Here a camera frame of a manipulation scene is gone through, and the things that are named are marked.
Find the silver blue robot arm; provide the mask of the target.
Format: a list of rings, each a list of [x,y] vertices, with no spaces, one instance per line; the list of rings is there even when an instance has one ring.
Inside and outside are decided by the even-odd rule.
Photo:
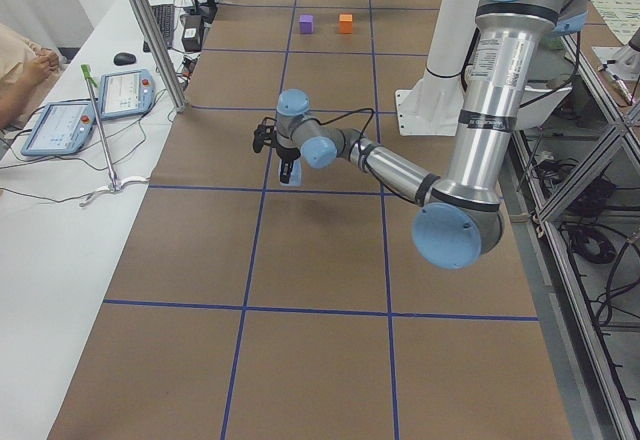
[[[530,61],[548,35],[579,31],[587,0],[475,0],[479,40],[458,115],[448,172],[437,176],[353,129],[333,128],[313,117],[306,93],[282,92],[272,125],[255,130],[253,146],[280,157],[280,180],[295,167],[324,168],[343,158],[417,205],[413,242],[430,263],[459,269],[475,263],[499,242],[503,222],[496,182],[513,131]]]

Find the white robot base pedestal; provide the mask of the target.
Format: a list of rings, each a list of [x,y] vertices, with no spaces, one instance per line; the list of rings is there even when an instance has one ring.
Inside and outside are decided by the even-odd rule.
[[[542,39],[582,29],[585,0],[442,0],[423,77],[396,93],[403,135],[505,137],[541,125],[571,90],[533,87]]]

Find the person's hand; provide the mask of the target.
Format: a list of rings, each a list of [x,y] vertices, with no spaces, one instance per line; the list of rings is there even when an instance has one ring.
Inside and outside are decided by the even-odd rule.
[[[35,58],[24,64],[24,79],[30,86],[37,86],[60,70],[58,55],[52,50],[40,50]]]

